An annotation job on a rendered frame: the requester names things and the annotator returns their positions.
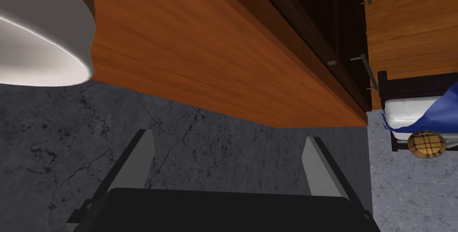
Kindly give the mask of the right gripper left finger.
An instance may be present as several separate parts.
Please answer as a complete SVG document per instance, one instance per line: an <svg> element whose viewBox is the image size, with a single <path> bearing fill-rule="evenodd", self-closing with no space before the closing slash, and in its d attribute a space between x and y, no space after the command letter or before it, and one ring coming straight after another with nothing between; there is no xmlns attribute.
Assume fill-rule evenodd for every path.
<svg viewBox="0 0 458 232"><path fill-rule="evenodd" d="M152 130L139 129L104 177L89 203L95 203L113 188L143 188L154 156Z"/></svg>

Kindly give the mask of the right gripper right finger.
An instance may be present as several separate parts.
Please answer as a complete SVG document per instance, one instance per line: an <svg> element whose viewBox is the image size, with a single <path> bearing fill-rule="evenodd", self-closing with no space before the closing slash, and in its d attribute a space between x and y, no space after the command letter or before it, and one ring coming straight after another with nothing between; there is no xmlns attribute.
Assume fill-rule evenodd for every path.
<svg viewBox="0 0 458 232"><path fill-rule="evenodd" d="M322 213L340 214L351 210L366 213L354 188L320 138L307 137L301 161L311 194L307 207Z"/></svg>

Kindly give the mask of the bed with blue blanket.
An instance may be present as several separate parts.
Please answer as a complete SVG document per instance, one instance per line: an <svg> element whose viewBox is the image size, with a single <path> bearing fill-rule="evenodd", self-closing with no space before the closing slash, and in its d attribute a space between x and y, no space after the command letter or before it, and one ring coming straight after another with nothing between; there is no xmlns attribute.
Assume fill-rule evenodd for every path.
<svg viewBox="0 0 458 232"><path fill-rule="evenodd" d="M458 152L458 72L394 80L386 71L377 75L392 151L425 159Z"/></svg>

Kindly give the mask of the wooden cupboard with dark drawers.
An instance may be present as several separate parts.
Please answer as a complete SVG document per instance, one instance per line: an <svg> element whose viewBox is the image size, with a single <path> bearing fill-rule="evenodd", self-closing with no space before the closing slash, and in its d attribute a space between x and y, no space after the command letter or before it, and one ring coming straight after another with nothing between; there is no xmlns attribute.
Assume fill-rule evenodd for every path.
<svg viewBox="0 0 458 232"><path fill-rule="evenodd" d="M268 0L83 0L103 83L273 127L366 112Z"/></svg>

